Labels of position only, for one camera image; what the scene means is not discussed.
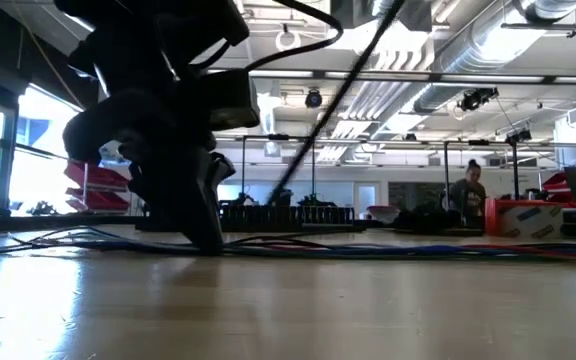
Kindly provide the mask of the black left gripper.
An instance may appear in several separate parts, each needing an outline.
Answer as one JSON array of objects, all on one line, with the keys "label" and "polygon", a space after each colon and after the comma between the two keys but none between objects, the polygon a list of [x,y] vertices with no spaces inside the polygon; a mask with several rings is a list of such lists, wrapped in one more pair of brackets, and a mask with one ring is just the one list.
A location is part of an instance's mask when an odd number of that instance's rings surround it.
[{"label": "black left gripper", "polygon": [[223,239],[210,194],[236,173],[215,147],[201,98],[197,51],[136,47],[78,47],[76,72],[93,75],[107,98],[79,113],[63,131],[68,156],[98,164],[100,148],[115,140],[131,160],[129,189],[146,204],[148,231],[182,233],[203,254],[219,254]]}]

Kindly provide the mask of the red storage bins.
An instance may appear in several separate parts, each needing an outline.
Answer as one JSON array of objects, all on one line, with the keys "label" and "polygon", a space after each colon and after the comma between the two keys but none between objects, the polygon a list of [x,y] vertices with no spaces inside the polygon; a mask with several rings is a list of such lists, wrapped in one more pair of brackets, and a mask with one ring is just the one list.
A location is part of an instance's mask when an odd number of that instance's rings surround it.
[{"label": "red storage bins", "polygon": [[128,191],[129,180],[115,170],[69,162],[64,175],[78,185],[69,187],[66,203],[77,212],[126,213],[130,203],[120,196]]}]

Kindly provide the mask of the white globe lamp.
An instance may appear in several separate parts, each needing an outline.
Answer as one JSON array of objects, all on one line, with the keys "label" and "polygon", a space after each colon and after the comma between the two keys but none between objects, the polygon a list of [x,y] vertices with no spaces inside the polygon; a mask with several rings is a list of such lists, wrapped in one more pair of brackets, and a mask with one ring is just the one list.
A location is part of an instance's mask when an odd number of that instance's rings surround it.
[{"label": "white globe lamp", "polygon": [[301,46],[301,37],[297,31],[291,30],[287,24],[275,36],[275,47],[280,51],[292,50]]}]

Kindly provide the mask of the white bowl red rim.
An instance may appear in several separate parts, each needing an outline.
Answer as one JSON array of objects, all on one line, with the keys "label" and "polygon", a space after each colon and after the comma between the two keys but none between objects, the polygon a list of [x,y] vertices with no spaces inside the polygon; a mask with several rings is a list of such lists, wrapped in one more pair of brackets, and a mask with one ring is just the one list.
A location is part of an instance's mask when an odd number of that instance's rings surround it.
[{"label": "white bowl red rim", "polygon": [[367,213],[375,221],[392,224],[399,216],[400,209],[396,206],[372,205],[367,208]]}]

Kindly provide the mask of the person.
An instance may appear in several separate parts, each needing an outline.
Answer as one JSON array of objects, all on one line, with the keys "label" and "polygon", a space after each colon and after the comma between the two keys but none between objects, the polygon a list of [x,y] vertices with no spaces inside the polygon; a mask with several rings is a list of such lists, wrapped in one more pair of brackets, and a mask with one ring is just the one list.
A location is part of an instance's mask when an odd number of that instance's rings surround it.
[{"label": "person", "polygon": [[481,166],[471,159],[465,177],[449,189],[450,208],[458,211],[464,224],[471,228],[484,227],[486,189],[480,182]]}]

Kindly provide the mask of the long overhead light bar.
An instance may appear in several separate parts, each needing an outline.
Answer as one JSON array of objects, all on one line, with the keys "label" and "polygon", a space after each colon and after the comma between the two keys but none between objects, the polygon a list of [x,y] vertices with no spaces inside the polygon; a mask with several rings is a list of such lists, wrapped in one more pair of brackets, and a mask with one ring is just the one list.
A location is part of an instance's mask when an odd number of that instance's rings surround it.
[{"label": "long overhead light bar", "polygon": [[[342,80],[350,75],[348,71],[323,70],[252,70],[251,77],[322,80]],[[568,75],[527,75],[527,74],[488,74],[488,73],[436,73],[419,71],[362,71],[355,76],[357,81],[377,82],[418,82],[437,84],[490,84],[490,85],[546,85],[576,86],[576,76]]]}]

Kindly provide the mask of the red taped cardboard box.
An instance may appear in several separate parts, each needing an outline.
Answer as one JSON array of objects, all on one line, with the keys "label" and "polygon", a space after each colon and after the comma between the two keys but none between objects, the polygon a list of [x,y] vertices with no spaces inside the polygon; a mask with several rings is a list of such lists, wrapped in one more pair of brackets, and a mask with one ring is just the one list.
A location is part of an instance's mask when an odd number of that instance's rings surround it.
[{"label": "red taped cardboard box", "polygon": [[485,201],[485,232],[489,236],[551,239],[561,236],[563,207],[540,200]]}]

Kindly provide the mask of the black background rig frame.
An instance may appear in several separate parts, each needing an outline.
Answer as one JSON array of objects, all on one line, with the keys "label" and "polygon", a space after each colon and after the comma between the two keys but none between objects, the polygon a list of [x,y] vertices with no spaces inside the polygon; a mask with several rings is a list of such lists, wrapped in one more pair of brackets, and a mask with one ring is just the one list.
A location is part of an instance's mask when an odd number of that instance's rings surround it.
[{"label": "black background rig frame", "polygon": [[263,142],[301,142],[302,147],[297,152],[295,157],[288,164],[287,170],[279,178],[274,189],[268,195],[266,204],[273,205],[276,204],[278,199],[281,197],[281,193],[284,191],[285,186],[292,180],[293,176],[296,174],[298,168],[303,164],[303,160],[307,153],[311,154],[311,196],[316,196],[316,138],[313,136],[291,136],[287,134],[267,134],[267,135],[243,135],[239,141],[241,142],[242,150],[242,162],[241,162],[241,185],[245,187],[245,168],[246,168],[246,145],[247,142],[251,141],[263,141]]},{"label": "black background rig frame", "polygon": [[501,147],[506,146],[511,149],[512,153],[512,170],[513,170],[513,182],[514,182],[514,191],[512,198],[514,200],[520,199],[520,192],[519,192],[519,174],[518,174],[518,150],[517,150],[517,143],[515,141],[510,142],[499,142],[499,141],[490,141],[485,139],[474,139],[474,140],[446,140],[443,141],[443,166],[444,166],[444,175],[445,175],[445,189],[444,195],[446,199],[446,205],[449,205],[450,199],[450,181],[449,181],[449,145],[450,144],[458,144],[458,145],[467,145],[467,146],[474,146],[474,147]]}]

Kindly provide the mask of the black aluminium table frame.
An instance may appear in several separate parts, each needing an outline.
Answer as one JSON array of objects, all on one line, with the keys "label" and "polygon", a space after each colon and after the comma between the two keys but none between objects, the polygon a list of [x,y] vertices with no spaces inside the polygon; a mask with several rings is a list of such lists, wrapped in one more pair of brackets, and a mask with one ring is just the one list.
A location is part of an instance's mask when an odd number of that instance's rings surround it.
[{"label": "black aluminium table frame", "polygon": [[[181,232],[184,225],[177,221],[159,221],[144,216],[105,216],[105,215],[64,215],[64,216],[31,216],[31,217],[0,217],[0,232],[7,231],[38,231],[76,226],[130,225],[136,230],[150,232]],[[261,223],[243,225],[228,224],[221,226],[223,232],[234,233],[289,233],[289,232],[319,232],[327,230],[394,230],[398,233],[413,234],[412,230],[394,228],[375,220],[354,220],[347,224],[298,224],[298,223]]]}]

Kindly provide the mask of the silver ventilation duct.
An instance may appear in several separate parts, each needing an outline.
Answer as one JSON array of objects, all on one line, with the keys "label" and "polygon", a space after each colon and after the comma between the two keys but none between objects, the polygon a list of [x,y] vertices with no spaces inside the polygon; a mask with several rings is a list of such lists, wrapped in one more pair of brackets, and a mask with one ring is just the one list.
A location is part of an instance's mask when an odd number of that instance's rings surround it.
[{"label": "silver ventilation duct", "polygon": [[528,50],[548,28],[576,10],[576,0],[502,0],[466,27],[436,56],[432,70],[484,73],[502,69]]}]

